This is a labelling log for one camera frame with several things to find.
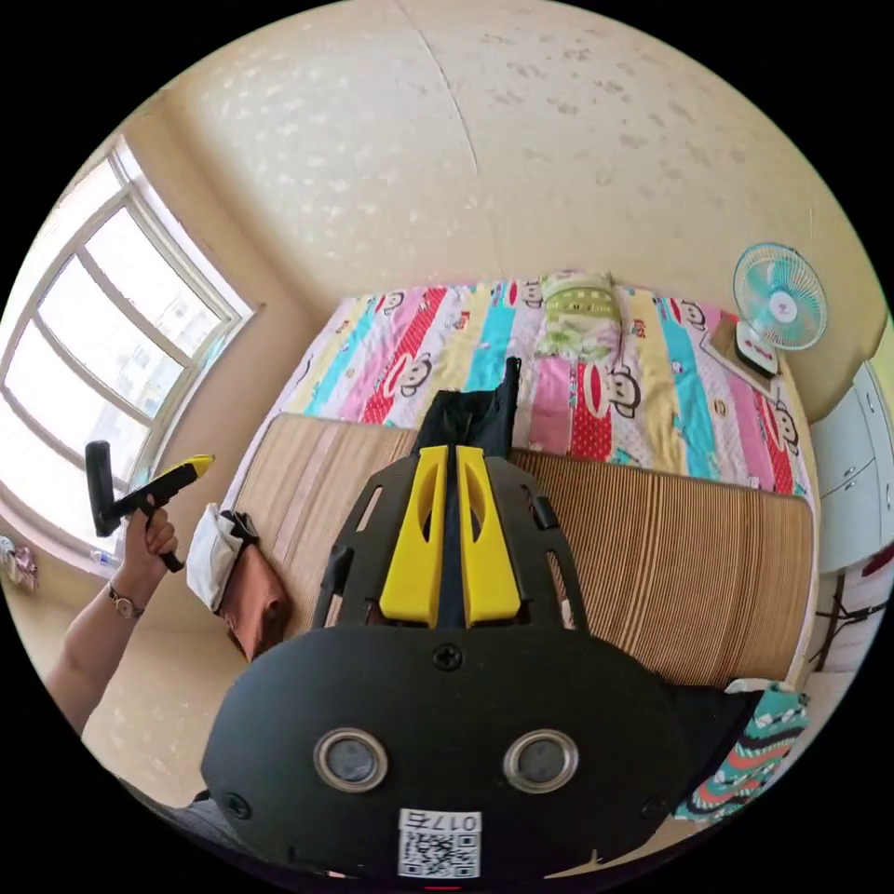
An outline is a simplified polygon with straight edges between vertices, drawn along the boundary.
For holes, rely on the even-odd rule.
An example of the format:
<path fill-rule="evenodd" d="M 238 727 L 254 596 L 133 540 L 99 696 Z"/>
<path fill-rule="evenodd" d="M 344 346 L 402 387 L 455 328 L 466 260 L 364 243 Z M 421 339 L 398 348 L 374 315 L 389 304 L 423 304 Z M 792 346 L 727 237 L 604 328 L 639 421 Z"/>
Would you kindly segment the person's left hand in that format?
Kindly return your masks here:
<path fill-rule="evenodd" d="M 151 518 L 138 509 L 126 526 L 123 560 L 113 587 L 120 595 L 145 606 L 168 571 L 163 557 L 175 553 L 177 547 L 175 528 L 164 508 L 155 510 Z"/>

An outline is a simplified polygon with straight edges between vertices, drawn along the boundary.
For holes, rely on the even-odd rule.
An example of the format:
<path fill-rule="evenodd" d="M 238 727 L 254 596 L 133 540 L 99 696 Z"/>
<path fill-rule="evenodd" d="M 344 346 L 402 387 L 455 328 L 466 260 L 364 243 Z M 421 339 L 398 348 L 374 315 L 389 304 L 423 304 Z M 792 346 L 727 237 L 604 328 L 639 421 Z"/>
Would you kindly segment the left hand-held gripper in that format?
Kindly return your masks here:
<path fill-rule="evenodd" d="M 198 481 L 214 463 L 213 454 L 198 454 L 178 463 L 142 487 L 120 498 L 111 489 L 108 495 L 108 535 L 114 533 L 121 522 L 140 510 L 146 520 L 166 506 L 181 491 Z"/>

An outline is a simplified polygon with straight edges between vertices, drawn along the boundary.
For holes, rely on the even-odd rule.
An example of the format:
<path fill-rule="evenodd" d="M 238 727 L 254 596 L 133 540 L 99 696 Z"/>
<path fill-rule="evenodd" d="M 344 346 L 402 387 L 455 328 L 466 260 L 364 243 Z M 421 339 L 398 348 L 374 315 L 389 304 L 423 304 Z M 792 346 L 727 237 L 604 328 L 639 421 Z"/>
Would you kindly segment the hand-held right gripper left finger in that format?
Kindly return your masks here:
<path fill-rule="evenodd" d="M 415 459 L 411 487 L 379 600 L 388 621 L 433 627 L 438 620 L 449 448 Z"/>

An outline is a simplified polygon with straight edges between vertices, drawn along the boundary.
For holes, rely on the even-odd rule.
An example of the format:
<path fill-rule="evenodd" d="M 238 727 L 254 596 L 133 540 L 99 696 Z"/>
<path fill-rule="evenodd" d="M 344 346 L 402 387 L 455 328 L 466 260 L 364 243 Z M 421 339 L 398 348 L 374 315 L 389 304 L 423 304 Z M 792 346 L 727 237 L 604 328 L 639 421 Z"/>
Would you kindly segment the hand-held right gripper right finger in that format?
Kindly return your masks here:
<path fill-rule="evenodd" d="M 467 625 L 511 621 L 519 613 L 522 600 L 484 453 L 458 446 L 455 455 Z"/>

